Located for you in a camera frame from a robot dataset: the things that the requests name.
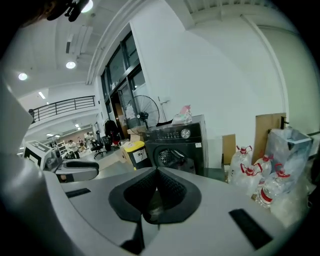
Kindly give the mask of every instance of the door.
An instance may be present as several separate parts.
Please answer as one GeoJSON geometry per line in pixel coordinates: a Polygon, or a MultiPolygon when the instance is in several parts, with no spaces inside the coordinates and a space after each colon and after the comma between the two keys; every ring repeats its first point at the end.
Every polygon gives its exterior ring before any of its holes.
{"type": "Polygon", "coordinates": [[[128,129],[135,128],[140,125],[139,119],[136,117],[137,106],[134,102],[133,92],[130,86],[125,82],[118,90],[121,106],[125,116],[124,122],[128,126],[128,129]]]}
{"type": "Polygon", "coordinates": [[[153,151],[152,162],[157,167],[168,167],[201,175],[204,169],[204,153],[195,143],[163,144],[153,151]]]}

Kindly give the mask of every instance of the washer door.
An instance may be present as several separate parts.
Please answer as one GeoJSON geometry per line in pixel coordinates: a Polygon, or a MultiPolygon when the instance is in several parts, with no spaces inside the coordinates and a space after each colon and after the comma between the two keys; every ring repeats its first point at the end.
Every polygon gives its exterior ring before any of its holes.
{"type": "Polygon", "coordinates": [[[196,174],[195,163],[177,148],[162,148],[155,150],[154,162],[157,167],[168,167],[196,174]]]}

